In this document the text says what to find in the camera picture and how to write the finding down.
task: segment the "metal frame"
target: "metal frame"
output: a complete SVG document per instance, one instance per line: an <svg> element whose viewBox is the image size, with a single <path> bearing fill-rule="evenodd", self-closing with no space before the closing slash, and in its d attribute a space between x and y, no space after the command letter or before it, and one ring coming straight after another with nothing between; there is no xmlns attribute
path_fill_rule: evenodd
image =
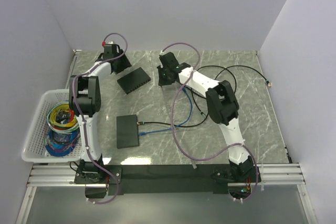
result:
<svg viewBox="0 0 336 224"><path fill-rule="evenodd" d="M298 190L300 194L300 198L302 201L303 209L305 210L306 217L309 224L315 224L318 223L317 217L315 214L315 210L313 208L313 205L311 203L310 197L308 195L307 187L306 185L298 185Z"/></svg>
<svg viewBox="0 0 336 224"><path fill-rule="evenodd" d="M16 219L16 224L25 224L27 222L31 205L34 200L37 187L27 187L25 197L23 199L19 215Z"/></svg>
<svg viewBox="0 0 336 224"><path fill-rule="evenodd" d="M264 164L258 165L261 174L259 185L304 185L304 177L299 164ZM75 171L69 165L34 165L27 187L72 186L105 187L105 184L74 184ZM242 186L244 183L229 183L229 186Z"/></svg>

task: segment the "cable connector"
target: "cable connector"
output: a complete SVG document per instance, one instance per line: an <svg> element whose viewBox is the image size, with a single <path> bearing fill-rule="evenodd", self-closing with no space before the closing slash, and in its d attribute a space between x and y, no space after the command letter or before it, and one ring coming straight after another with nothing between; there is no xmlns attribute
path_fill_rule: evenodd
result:
<svg viewBox="0 0 336 224"><path fill-rule="evenodd" d="M269 80L266 81L266 85L272 87L272 83Z"/></svg>

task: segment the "gray floor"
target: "gray floor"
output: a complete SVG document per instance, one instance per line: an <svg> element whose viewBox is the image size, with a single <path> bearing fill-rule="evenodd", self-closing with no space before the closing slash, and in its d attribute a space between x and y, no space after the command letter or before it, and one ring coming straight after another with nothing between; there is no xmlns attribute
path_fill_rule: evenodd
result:
<svg viewBox="0 0 336 224"><path fill-rule="evenodd" d="M85 72L92 67L100 52L82 51L77 56L73 74ZM193 65L196 54L192 51L174 52L180 63ZM140 136L140 146L118 150L116 148L116 116L137 114L138 121L169 122L171 103L179 85L158 86L160 64L158 51L127 52L131 68L115 75L112 74L100 82L102 107L99 112L98 134L103 156L109 164L189 164L183 154L178 151L171 132L154 133ZM205 65L248 65L260 71L255 51L204 51L200 66ZM130 71L142 67L151 77L151 81L139 89L126 95L117 84L117 79ZM220 69L205 68L200 72L215 78ZM265 81L257 73L245 68L233 68L237 78L236 97L240 105L239 124L246 140L258 163L287 163L286 150L281 137ZM219 80L228 80L234 88L233 78L224 73ZM206 103L197 99L206 113ZM183 122L190 110L185 94L181 94L176 105L174 120ZM200 113L194 109L188 124L202 120ZM140 125L139 132L163 129L160 125ZM225 147L225 141L219 127L208 119L199 127L178 129L177 138L185 150L195 157L208 157ZM206 163L228 163L227 153Z"/></svg>
<svg viewBox="0 0 336 224"><path fill-rule="evenodd" d="M38 187L27 223L308 223L297 186L265 186L233 202L211 193L128 194L106 205L85 202L84 188Z"/></svg>

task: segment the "blue cable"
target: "blue cable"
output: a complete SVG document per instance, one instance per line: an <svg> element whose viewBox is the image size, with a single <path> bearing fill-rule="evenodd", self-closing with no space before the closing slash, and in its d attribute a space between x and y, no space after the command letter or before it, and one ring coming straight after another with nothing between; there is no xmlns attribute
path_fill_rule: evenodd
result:
<svg viewBox="0 0 336 224"><path fill-rule="evenodd" d="M192 114L192 112L193 112L193 102L191 101L191 98L190 98L190 96L189 96L189 94L188 94L188 92L186 91L185 88L183 88L183 92L186 94L186 96L187 96L188 99L189 99L189 102L190 102L190 113L189 113L188 118L187 118L183 123L180 123L180 124L178 124L177 126L175 126L175 128L177 128L177 127L179 127L179 126L185 124L186 122L188 122L189 119L190 119L190 117L191 117L191 114ZM140 132L140 133L139 133L139 136L144 136L144 135L151 134L151 133L156 133L156 132L170 131L170 130L171 130L171 128L166 128L166 129L157 130L157 131Z"/></svg>

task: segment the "colorful cables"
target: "colorful cables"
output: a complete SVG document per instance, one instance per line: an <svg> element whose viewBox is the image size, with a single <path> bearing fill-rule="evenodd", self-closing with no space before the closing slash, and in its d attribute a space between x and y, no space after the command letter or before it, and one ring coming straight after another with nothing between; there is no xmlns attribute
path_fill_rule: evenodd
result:
<svg viewBox="0 0 336 224"><path fill-rule="evenodd" d="M50 131L46 149L51 156L63 157L71 153L80 138L79 125L68 102L57 103L47 115Z"/></svg>

